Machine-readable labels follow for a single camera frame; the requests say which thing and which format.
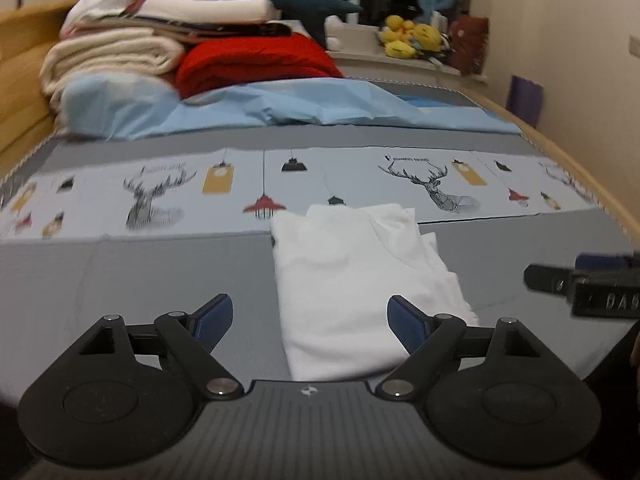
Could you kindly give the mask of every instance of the deer head illustration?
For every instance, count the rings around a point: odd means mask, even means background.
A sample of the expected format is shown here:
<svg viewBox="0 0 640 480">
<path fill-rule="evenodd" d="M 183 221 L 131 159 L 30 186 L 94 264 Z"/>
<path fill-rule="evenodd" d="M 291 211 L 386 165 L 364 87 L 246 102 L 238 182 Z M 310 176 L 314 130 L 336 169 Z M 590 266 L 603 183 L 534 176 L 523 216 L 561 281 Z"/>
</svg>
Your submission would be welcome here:
<svg viewBox="0 0 640 480">
<path fill-rule="evenodd" d="M 424 189 L 427 190 L 427 193 L 429 193 L 429 196 L 433 200 L 433 203 L 443 211 L 460 213 L 464 210 L 473 210 L 475 208 L 478 208 L 478 206 L 480 205 L 478 200 L 473 197 L 450 195 L 440 191 L 439 186 L 441 184 L 441 179 L 449 174 L 449 170 L 446 167 L 442 169 L 427 161 L 427 164 L 433 169 L 429 169 L 429 173 L 431 176 L 427 181 L 425 181 L 416 175 L 407 173 L 406 170 L 402 170 L 402 173 L 394 170 L 393 166 L 395 163 L 396 162 L 393 161 L 386 169 L 382 166 L 379 166 L 379 168 L 389 175 L 397 176 L 399 178 L 406 178 L 412 184 L 423 186 Z"/>
<path fill-rule="evenodd" d="M 167 224 L 173 224 L 176 218 L 181 216 L 182 210 L 180 208 L 173 208 L 171 210 L 161 210 L 152 207 L 151 201 L 154 198 L 162 196 L 168 189 L 174 187 L 180 187 L 186 184 L 195 176 L 193 173 L 187 177 L 184 170 L 180 170 L 180 176 L 175 179 L 171 179 L 170 176 L 166 178 L 164 182 L 156 184 L 152 189 L 146 190 L 143 187 L 143 183 L 134 183 L 134 180 L 124 180 L 124 189 L 133 193 L 133 197 L 136 202 L 129 210 L 127 216 L 127 228 L 130 230 L 137 230 L 148 227 L 162 227 Z"/>
</svg>

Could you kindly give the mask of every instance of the white rolled blanket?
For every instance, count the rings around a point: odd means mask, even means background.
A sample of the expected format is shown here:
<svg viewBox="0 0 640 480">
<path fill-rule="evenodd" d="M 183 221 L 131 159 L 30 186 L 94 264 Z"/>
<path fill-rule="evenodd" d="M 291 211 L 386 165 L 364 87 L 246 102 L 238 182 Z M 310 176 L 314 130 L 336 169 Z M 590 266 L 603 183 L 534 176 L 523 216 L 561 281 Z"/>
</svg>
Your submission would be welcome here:
<svg viewBox="0 0 640 480">
<path fill-rule="evenodd" d="M 161 75 L 178 66 L 184 48 L 171 38 L 155 36 L 152 28 L 118 28 L 69 38 L 47 54 L 40 81 L 42 92 L 58 110 L 69 78 L 87 72 L 129 72 Z"/>
</svg>

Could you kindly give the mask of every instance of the light switch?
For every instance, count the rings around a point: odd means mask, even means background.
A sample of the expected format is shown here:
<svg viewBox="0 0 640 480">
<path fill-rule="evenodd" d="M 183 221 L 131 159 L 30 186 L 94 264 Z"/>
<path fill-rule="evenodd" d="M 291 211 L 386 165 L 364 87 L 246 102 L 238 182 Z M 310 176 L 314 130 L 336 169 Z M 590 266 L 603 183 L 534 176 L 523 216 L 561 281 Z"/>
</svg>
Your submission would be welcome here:
<svg viewBox="0 0 640 480">
<path fill-rule="evenodd" d="M 637 36 L 629 37 L 629 54 L 640 57 L 640 38 Z"/>
</svg>

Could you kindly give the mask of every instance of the folded white shirt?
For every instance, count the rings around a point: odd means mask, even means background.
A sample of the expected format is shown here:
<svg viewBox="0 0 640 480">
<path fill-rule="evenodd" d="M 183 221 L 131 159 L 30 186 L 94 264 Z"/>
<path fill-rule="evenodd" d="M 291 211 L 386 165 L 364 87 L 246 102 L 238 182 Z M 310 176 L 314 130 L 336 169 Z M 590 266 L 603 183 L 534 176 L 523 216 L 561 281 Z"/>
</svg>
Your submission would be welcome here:
<svg viewBox="0 0 640 480">
<path fill-rule="evenodd" d="M 271 0 L 145 0 L 136 16 L 171 22 L 251 25 L 280 17 Z"/>
<path fill-rule="evenodd" d="M 271 220 L 280 323 L 296 381 L 340 380 L 389 370 L 406 358 L 386 304 L 399 294 L 423 312 L 477 325 L 458 277 L 420 236 L 413 209 L 313 205 Z"/>
</svg>

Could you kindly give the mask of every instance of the metal screw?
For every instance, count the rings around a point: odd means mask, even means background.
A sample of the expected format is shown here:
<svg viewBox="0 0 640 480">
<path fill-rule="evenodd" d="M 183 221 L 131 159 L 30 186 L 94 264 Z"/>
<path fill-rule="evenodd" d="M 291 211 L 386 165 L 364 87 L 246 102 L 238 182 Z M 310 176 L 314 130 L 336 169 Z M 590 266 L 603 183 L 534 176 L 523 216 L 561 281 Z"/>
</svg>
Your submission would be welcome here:
<svg viewBox="0 0 640 480">
<path fill-rule="evenodd" d="M 238 383 L 228 377 L 218 377 L 207 383 L 207 390 L 216 395 L 232 394 L 238 389 Z"/>
<path fill-rule="evenodd" d="M 401 397 L 410 394 L 414 390 L 414 386 L 409 381 L 402 379 L 391 379 L 382 383 L 382 391 L 387 395 Z"/>
</svg>

